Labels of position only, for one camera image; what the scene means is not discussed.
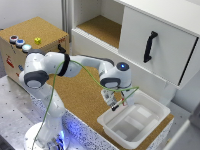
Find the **brown cardboard box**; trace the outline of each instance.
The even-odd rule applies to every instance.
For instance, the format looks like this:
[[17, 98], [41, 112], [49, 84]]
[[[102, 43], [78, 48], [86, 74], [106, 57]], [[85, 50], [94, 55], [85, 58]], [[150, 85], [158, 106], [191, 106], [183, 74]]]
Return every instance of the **brown cardboard box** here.
[[[33, 49], [58, 52], [58, 45], [61, 44], [69, 53], [69, 35], [40, 17], [0, 31], [0, 50], [6, 73], [18, 84], [18, 76], [23, 71], [26, 54], [15, 45], [10, 44], [9, 38], [12, 35], [17, 35], [19, 39], [25, 40], [26, 44], [31, 45]], [[40, 45], [35, 44], [36, 37], [41, 38]]]

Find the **green cable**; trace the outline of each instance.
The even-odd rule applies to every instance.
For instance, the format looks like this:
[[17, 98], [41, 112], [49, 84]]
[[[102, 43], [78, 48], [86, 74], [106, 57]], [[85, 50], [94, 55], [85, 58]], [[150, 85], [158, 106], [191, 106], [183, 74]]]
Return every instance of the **green cable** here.
[[58, 65], [58, 67], [57, 67], [57, 69], [56, 69], [56, 72], [55, 72], [55, 74], [54, 74], [53, 88], [52, 88], [52, 92], [51, 92], [51, 99], [50, 99], [50, 101], [49, 101], [49, 105], [48, 105], [47, 110], [46, 110], [46, 112], [45, 112], [45, 115], [44, 115], [44, 118], [43, 118], [43, 121], [42, 121], [42, 125], [40, 126], [40, 129], [38, 130], [38, 133], [37, 133], [37, 135], [36, 135], [36, 137], [35, 137], [35, 139], [34, 139], [34, 141], [33, 141], [32, 150], [33, 150], [33, 147], [34, 147], [36, 138], [37, 138], [37, 136], [38, 136], [40, 130], [42, 129], [42, 126], [43, 126], [44, 121], [45, 121], [45, 119], [46, 119], [46, 116], [47, 116], [47, 112], [48, 112], [48, 110], [49, 110], [49, 107], [50, 107], [50, 105], [51, 105], [51, 101], [52, 101], [52, 98], [53, 98], [53, 92], [54, 92], [54, 86], [55, 86], [55, 80], [56, 80], [57, 72], [58, 72], [58, 69], [60, 68], [60, 66], [61, 66], [63, 63], [64, 63], [64, 61], [61, 62], [61, 63]]
[[[85, 68], [85, 66], [83, 66], [81, 63], [76, 62], [76, 61], [74, 61], [74, 60], [70, 60], [70, 61], [71, 61], [71, 62], [74, 62], [74, 63], [76, 63], [76, 64], [78, 64], [78, 65], [80, 65], [83, 69], [85, 69], [85, 71], [92, 77], [92, 79], [93, 79], [99, 86], [101, 86], [103, 89], [106, 89], [106, 90], [108, 90], [108, 91], [113, 91], [113, 92], [121, 92], [121, 91], [126, 91], [126, 90], [135, 89], [129, 96], [127, 96], [127, 97], [124, 99], [124, 101], [121, 101], [118, 105], [124, 103], [135, 91], [137, 91], [137, 90], [139, 89], [139, 87], [132, 87], [132, 88], [126, 88], [126, 89], [120, 89], [120, 90], [113, 90], [113, 89], [106, 88], [106, 87], [102, 86], [102, 85], [94, 78], [94, 76], [89, 72], [89, 70], [88, 70], [87, 68]], [[50, 107], [50, 105], [51, 105], [51, 101], [52, 101], [52, 98], [53, 98], [53, 92], [54, 92], [54, 86], [55, 86], [55, 80], [56, 80], [57, 72], [58, 72], [58, 69], [60, 68], [60, 66], [61, 66], [63, 63], [64, 63], [64, 61], [61, 62], [61, 63], [58, 65], [58, 67], [57, 67], [57, 69], [56, 69], [56, 72], [55, 72], [55, 74], [54, 74], [53, 88], [52, 88], [52, 93], [51, 93], [51, 99], [50, 99], [50, 101], [49, 101], [47, 110], [46, 110], [46, 112], [45, 112], [45, 115], [44, 115], [44, 118], [43, 118], [43, 121], [42, 121], [42, 125], [40, 126], [40, 129], [38, 130], [38, 133], [37, 133], [36, 137], [34, 138], [33, 145], [32, 145], [32, 150], [33, 150], [35, 141], [36, 141], [36, 139], [37, 139], [37, 136], [38, 136], [40, 130], [42, 129], [42, 126], [43, 126], [44, 121], [45, 121], [45, 119], [46, 119], [46, 116], [47, 116], [47, 112], [48, 112], [48, 110], [49, 110], [49, 107]]]

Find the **white wall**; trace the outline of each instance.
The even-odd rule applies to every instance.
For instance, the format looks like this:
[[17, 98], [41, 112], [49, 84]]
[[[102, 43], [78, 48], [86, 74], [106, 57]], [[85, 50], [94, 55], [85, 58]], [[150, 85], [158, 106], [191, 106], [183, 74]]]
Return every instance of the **white wall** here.
[[192, 112], [200, 102], [200, 71], [182, 90], [177, 91], [173, 102]]
[[61, 0], [0, 0], [0, 28], [39, 16], [62, 29]]

